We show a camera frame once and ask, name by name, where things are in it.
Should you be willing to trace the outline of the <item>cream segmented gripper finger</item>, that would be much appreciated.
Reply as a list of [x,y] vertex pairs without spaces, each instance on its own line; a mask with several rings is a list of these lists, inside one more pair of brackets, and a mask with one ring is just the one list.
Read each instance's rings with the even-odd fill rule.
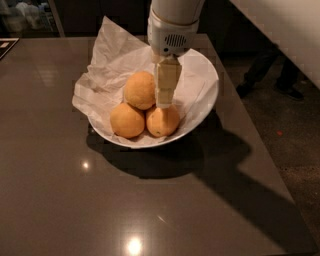
[[154,78],[156,106],[165,109],[172,104],[182,66],[175,55],[154,55],[152,60],[155,64]]

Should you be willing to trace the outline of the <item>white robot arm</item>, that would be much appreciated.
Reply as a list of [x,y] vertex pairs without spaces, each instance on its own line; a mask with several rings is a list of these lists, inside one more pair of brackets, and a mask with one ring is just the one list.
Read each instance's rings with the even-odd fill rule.
[[[320,0],[229,0],[320,88]],[[155,64],[156,105],[167,108],[191,48],[205,0],[151,0],[148,42]]]

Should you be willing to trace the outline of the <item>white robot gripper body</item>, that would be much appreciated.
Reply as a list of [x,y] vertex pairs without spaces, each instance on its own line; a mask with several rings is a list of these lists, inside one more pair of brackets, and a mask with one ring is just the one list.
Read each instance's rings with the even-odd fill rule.
[[148,18],[148,42],[156,55],[183,55],[199,26],[199,15],[195,11],[167,7],[152,7]]

